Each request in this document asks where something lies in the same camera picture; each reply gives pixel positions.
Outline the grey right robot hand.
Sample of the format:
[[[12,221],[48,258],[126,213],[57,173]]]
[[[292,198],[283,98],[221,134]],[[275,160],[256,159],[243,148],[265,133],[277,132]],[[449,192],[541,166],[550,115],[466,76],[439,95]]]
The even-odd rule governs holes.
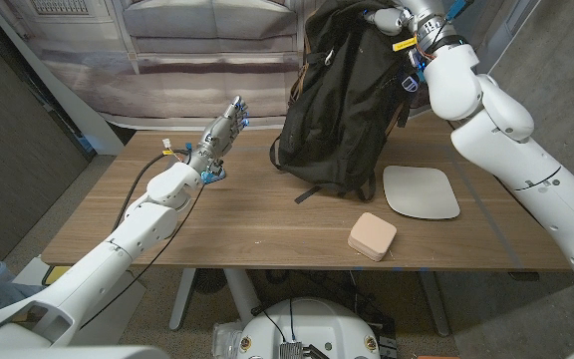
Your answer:
[[[414,35],[420,50],[430,58],[446,43],[447,37],[456,36],[438,0],[389,1],[384,9],[365,10],[363,17],[385,35],[399,36],[403,32]]]

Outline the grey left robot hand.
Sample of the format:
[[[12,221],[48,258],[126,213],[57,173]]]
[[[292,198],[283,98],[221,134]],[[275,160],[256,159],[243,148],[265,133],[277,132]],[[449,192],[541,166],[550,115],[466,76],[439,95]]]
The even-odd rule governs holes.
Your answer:
[[[209,123],[195,149],[191,150],[188,164],[195,169],[204,184],[225,177],[223,160],[239,133],[249,125],[247,105],[236,96],[223,114]]]

